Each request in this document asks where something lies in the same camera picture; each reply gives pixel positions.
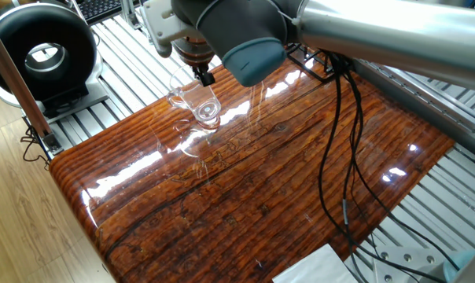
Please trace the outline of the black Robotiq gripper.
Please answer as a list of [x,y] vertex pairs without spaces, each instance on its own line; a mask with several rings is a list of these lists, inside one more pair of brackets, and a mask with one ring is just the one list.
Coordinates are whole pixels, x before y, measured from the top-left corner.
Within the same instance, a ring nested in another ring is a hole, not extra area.
[[215,77],[208,67],[215,52],[204,39],[183,37],[176,39],[172,45],[182,61],[193,66],[192,70],[196,80],[203,86],[211,86],[215,82]]

